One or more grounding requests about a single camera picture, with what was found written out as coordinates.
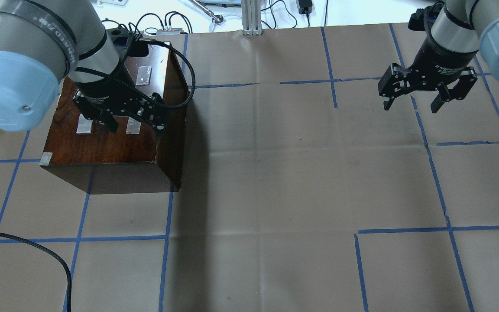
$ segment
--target dark brown wooden surface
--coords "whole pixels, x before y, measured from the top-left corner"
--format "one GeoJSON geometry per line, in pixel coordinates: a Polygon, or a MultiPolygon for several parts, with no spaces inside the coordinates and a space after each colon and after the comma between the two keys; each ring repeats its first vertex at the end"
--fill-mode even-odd
{"type": "MultiPolygon", "coordinates": [[[[138,86],[150,95],[162,83],[157,79],[157,64],[166,62],[162,97],[167,105],[182,103],[188,87],[176,57],[168,50],[152,51],[158,50],[150,47],[147,57],[127,60],[130,75],[135,81],[139,66],[152,66],[150,85],[138,86]]],[[[127,117],[115,117],[119,123],[115,134],[97,123],[91,134],[77,134],[80,112],[72,101],[76,91],[66,78],[44,148],[53,155],[43,168],[91,194],[167,192],[171,182],[174,190],[180,189],[186,108],[172,111],[161,139],[146,124],[141,125],[140,134],[126,134],[127,117]]]]}

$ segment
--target robotic arm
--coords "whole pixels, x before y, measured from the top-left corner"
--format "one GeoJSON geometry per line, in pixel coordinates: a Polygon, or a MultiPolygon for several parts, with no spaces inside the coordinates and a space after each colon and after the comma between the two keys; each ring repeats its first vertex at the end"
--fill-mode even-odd
{"type": "Polygon", "coordinates": [[[182,105],[168,107],[159,94],[148,97],[134,87],[124,61],[147,55],[149,44],[185,60],[140,37],[125,28],[105,30],[89,0],[0,0],[0,129],[37,126],[68,76],[85,118],[115,132],[113,116],[127,116],[161,135],[170,109],[186,105],[193,91],[182,105]]]}
{"type": "Polygon", "coordinates": [[[416,90],[438,91],[433,113],[446,102],[463,100],[477,81],[467,65],[479,50],[499,80],[499,0],[438,1],[417,10],[408,28],[426,32],[426,39],[410,67],[393,63],[380,80],[379,95],[388,97],[386,111],[396,97],[416,90]]]}

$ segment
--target black power plug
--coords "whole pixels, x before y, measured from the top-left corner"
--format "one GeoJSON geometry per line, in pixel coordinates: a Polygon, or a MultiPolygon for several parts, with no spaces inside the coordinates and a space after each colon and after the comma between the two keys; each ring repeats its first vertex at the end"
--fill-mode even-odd
{"type": "Polygon", "coordinates": [[[313,11],[312,0],[298,0],[298,12],[301,15],[311,14],[313,11]]]}

